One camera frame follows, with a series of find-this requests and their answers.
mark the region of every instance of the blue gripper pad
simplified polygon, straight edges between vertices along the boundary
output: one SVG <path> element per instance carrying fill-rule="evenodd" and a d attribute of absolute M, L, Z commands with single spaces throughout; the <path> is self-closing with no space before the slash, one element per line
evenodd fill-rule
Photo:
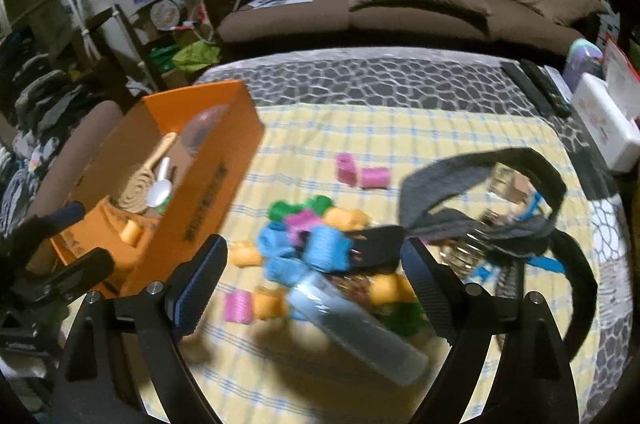
<path fill-rule="evenodd" d="M 226 266 L 226 241 L 211 234 L 191 261 L 179 264 L 167 280 L 164 308 L 176 336 L 192 334 Z"/>
<path fill-rule="evenodd" d="M 464 303 L 464 285 L 453 270 L 435 261 L 419 238 L 404 241 L 400 260 L 436 335 L 453 345 L 458 336 L 457 312 Z"/>

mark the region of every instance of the wooden handle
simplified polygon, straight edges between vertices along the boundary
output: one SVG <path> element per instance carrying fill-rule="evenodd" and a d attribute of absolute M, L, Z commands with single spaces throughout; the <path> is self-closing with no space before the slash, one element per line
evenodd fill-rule
<path fill-rule="evenodd" d="M 174 145 L 175 139 L 177 137 L 178 134 L 174 132 L 167 133 L 164 137 L 162 137 L 158 142 L 158 145 L 149 155 L 149 158 L 146 159 L 144 164 L 142 164 L 142 167 L 152 169 L 153 166 L 156 165 L 156 162 L 158 162 L 158 160 L 162 158 L 162 156 L 169 150 L 169 148 Z"/>

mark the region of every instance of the black fabric strap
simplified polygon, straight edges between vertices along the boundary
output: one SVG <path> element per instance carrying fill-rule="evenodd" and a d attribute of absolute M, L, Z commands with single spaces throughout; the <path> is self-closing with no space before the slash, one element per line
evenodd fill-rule
<path fill-rule="evenodd" d="M 456 209 L 429 213 L 447 198 L 484 182 L 497 163 L 515 169 L 530 180 L 551 208 L 549 217 L 537 215 L 511 225 L 489 227 Z M 437 161 L 405 178 L 400 189 L 399 220 L 409 234 L 427 241 L 460 238 L 471 232 L 479 234 L 488 247 L 496 248 L 501 254 L 501 265 L 513 263 L 514 258 L 524 259 L 550 250 L 564 266 L 572 287 L 574 312 L 564 342 L 573 359 L 591 328 L 597 284 L 578 243 L 556 229 L 565 193 L 566 185 L 560 173 L 533 149 L 466 153 Z"/>

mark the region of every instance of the white box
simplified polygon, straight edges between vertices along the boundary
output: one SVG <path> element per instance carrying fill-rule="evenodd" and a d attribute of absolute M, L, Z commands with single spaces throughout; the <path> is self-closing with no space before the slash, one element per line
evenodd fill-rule
<path fill-rule="evenodd" d="M 626 173 L 640 157 L 640 130 L 627 120 L 607 92 L 607 84 L 583 73 L 571 101 L 598 146 L 607 167 Z"/>

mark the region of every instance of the green plastic bag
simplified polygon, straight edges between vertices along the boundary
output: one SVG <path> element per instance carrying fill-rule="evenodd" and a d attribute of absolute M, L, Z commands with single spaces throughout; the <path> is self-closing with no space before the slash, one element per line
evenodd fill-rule
<path fill-rule="evenodd" d="M 176 68 L 193 73 L 194 71 L 207 68 L 216 64 L 220 60 L 220 49 L 215 44 L 204 41 L 192 42 L 174 55 L 172 61 Z"/>

